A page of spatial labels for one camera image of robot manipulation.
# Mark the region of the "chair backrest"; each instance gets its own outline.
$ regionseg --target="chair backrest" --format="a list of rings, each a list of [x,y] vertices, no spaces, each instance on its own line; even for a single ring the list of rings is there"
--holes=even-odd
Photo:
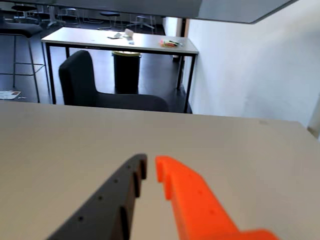
[[[65,105],[95,106],[98,92],[89,52],[81,50],[68,57],[59,68],[59,77]]]

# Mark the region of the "orange plastic part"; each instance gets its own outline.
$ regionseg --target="orange plastic part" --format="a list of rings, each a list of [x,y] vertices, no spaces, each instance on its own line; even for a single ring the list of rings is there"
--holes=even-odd
[[[169,156],[157,156],[155,161],[180,240],[277,240],[263,229],[240,232],[201,175],[189,167]]]

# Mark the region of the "black plastic part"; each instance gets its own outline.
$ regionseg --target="black plastic part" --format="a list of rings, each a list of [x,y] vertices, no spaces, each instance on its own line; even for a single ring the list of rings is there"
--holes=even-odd
[[[48,240],[128,240],[147,156],[127,160]]]

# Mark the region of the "white tabletop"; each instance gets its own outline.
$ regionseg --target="white tabletop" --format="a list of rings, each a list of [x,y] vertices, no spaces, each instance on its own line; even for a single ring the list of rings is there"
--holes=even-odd
[[[320,144],[297,122],[0,102],[0,239],[44,240],[124,161],[148,155],[131,240],[178,240],[154,158],[200,173],[240,230],[320,236]]]
[[[104,31],[83,28],[62,27],[50,35],[42,38],[44,43],[82,45],[88,47],[112,47],[126,48],[131,51],[157,51],[182,54],[198,54],[198,50],[186,37],[162,36],[152,34],[135,33],[134,44],[129,44],[126,38],[110,39],[117,31]],[[161,40],[179,42],[182,46],[163,47]]]

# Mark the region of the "trash can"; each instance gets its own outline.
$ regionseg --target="trash can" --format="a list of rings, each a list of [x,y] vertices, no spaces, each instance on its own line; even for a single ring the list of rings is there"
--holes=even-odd
[[[114,85],[118,93],[136,93],[139,84],[139,52],[113,51]]]

